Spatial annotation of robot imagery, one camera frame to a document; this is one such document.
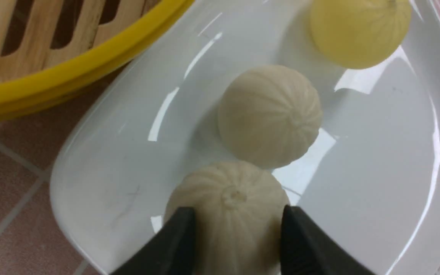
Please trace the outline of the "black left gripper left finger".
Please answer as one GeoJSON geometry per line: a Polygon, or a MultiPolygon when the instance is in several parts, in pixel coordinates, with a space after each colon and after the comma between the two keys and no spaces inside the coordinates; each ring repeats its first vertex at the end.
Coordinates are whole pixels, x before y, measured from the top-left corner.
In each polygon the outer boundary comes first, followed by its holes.
{"type": "Polygon", "coordinates": [[[196,215],[179,207],[138,252],[113,275],[192,275],[196,257],[196,215]]]}

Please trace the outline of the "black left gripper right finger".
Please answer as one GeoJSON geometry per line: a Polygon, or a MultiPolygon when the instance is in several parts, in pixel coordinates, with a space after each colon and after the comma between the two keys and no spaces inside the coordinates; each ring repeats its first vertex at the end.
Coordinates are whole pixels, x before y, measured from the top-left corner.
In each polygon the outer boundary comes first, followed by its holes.
{"type": "Polygon", "coordinates": [[[280,237],[282,275],[373,275],[334,242],[298,206],[283,209],[280,237]]]}

